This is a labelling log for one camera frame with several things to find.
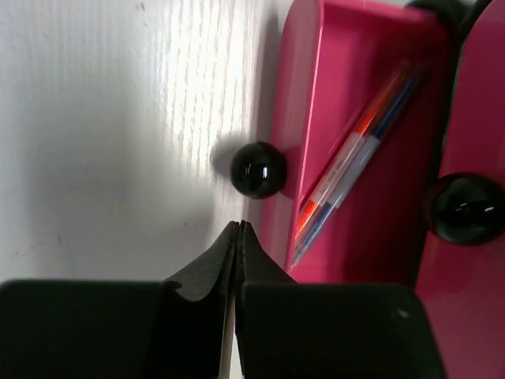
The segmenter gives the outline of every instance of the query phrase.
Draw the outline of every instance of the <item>white surface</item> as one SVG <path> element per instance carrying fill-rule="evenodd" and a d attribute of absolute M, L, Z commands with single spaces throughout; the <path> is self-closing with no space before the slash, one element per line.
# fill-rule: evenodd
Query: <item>white surface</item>
<path fill-rule="evenodd" d="M 290 3 L 4 0 L 0 280 L 160 280 L 256 221 L 219 171 L 267 138 Z"/>

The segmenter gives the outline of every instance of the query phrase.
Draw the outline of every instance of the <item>pen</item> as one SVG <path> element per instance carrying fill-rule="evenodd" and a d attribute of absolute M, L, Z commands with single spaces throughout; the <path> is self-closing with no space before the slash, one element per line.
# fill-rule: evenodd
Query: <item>pen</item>
<path fill-rule="evenodd" d="M 315 212 L 324 205 L 327 198 L 332 193 L 336 183 L 340 180 L 361 146 L 365 143 L 366 134 L 375 125 L 378 117 L 385 112 L 387 105 L 398 91 L 398 87 L 405 76 L 406 65 L 402 65 L 402 67 L 391 75 L 386 85 L 357 122 L 356 127 L 339 149 L 329 168 L 325 171 L 322 179 L 300 211 L 295 230 L 295 240 L 299 239 L 304 229 L 312 223 Z"/>
<path fill-rule="evenodd" d="M 326 203 L 318 211 L 316 220 L 310 228 L 308 234 L 301 242 L 298 244 L 295 243 L 294 259 L 291 267 L 294 267 L 300 262 L 307 249 L 312 245 L 316 237 L 323 230 L 324 224 L 327 222 L 330 215 L 334 210 L 338 209 L 340 205 L 342 205 L 347 195 L 353 188 L 354 183 L 357 181 L 368 162 L 373 157 L 373 154 L 379 147 L 380 142 L 386 135 L 386 132 L 394 124 L 400 110 L 403 108 L 413 89 L 419 82 L 420 76 L 420 72 L 416 72 L 412 75 L 412 77 L 405 83 L 402 91 L 398 94 L 398 97 L 395 99 L 389 110 L 383 116 L 381 122 L 377 125 L 373 132 L 365 138 L 365 143 L 354 157 L 345 174 L 342 176 L 342 180 L 339 181 Z"/>

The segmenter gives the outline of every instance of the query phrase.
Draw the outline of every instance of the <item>black ball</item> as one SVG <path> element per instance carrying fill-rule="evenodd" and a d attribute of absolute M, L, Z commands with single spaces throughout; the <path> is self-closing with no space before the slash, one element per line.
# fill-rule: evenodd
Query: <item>black ball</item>
<path fill-rule="evenodd" d="M 286 183 L 286 158 L 266 142 L 247 144 L 235 153 L 230 178 L 237 191 L 247 197 L 272 196 Z"/>
<path fill-rule="evenodd" d="M 493 240 L 505 228 L 505 193 L 484 176 L 450 174 L 429 190 L 425 215 L 440 238 L 459 245 L 479 245 Z"/>

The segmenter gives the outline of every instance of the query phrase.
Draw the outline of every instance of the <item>orange pen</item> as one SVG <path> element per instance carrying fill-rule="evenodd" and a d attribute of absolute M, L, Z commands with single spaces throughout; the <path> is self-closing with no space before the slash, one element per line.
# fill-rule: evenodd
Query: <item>orange pen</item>
<path fill-rule="evenodd" d="M 406 72 L 407 66 L 403 65 L 391 75 L 377 97 L 373 99 L 360 117 L 356 127 L 351 131 L 342 147 L 337 151 L 329 168 L 324 172 L 322 179 L 300 211 L 295 231 L 295 241 L 302 236 L 316 210 L 326 202 L 332 193 L 336 183 L 365 142 L 366 135 L 394 98 L 395 90 L 406 79 Z"/>

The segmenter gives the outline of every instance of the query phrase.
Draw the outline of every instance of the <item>pink container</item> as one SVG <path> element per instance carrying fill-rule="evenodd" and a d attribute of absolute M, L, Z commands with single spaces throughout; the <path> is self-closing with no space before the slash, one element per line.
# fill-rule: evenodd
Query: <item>pink container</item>
<path fill-rule="evenodd" d="M 505 188 L 505 0 L 469 34 L 440 176 L 474 172 Z M 417 293 L 450 378 L 505 378 L 505 235 L 473 247 L 428 234 Z"/>
<path fill-rule="evenodd" d="M 300 207 L 346 127 L 404 59 L 428 71 L 343 206 L 290 274 L 300 282 L 411 280 L 421 202 L 449 77 L 447 31 L 430 12 L 358 0 L 295 0 L 282 34 L 271 142 L 286 188 L 264 201 L 260 241 L 290 272 Z"/>

